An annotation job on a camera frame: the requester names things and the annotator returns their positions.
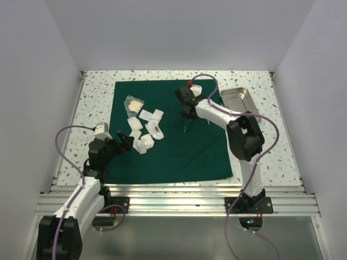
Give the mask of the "clear pouch with dark item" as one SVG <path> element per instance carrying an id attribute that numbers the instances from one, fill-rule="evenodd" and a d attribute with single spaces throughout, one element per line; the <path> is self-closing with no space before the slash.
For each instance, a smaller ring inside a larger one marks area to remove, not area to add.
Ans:
<path id="1" fill-rule="evenodd" d="M 164 138 L 164 134 L 163 134 L 162 130 L 159 127 L 159 122 L 155 121 L 155 120 L 153 120 L 152 122 L 155 125 L 155 130 L 156 130 L 156 135 L 152 136 L 152 137 L 154 139 L 156 139 L 156 140 L 162 140 Z"/>

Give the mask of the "small white gauze pad top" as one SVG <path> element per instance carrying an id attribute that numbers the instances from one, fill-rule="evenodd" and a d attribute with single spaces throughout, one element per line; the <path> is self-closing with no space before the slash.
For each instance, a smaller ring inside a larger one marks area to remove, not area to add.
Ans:
<path id="1" fill-rule="evenodd" d="M 155 111 L 152 114 L 152 119 L 155 121 L 160 121 L 163 114 L 164 114 L 164 112 L 162 110 L 155 109 Z"/>

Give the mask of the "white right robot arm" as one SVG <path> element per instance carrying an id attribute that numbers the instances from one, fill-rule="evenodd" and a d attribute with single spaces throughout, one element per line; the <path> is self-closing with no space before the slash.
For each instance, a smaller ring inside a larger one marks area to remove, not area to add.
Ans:
<path id="1" fill-rule="evenodd" d="M 145 154 L 126 153 L 110 166 L 112 180 L 122 184 L 186 183 L 226 179 L 232 176 L 229 157 L 250 161 L 259 154 L 264 137 L 256 119 L 243 116 L 227 119 L 212 101 L 187 98 L 185 103 L 174 94 L 176 82 L 120 83 L 115 89 L 112 122 L 126 126 L 120 103 L 127 95 L 142 99 L 147 111 L 159 109 L 159 126 L 164 138 L 155 141 Z"/>

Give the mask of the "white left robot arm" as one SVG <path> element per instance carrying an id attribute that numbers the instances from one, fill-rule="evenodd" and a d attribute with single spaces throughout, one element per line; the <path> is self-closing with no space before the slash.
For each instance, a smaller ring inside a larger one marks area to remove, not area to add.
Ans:
<path id="1" fill-rule="evenodd" d="M 118 140 L 107 132 L 94 134 L 75 190 L 54 214 L 40 220 L 37 259 L 79 259 L 82 239 L 98 213 L 127 214 L 128 203 L 115 202 L 105 184 L 109 163 L 133 148 L 134 137 L 121 131 L 117 136 Z"/>

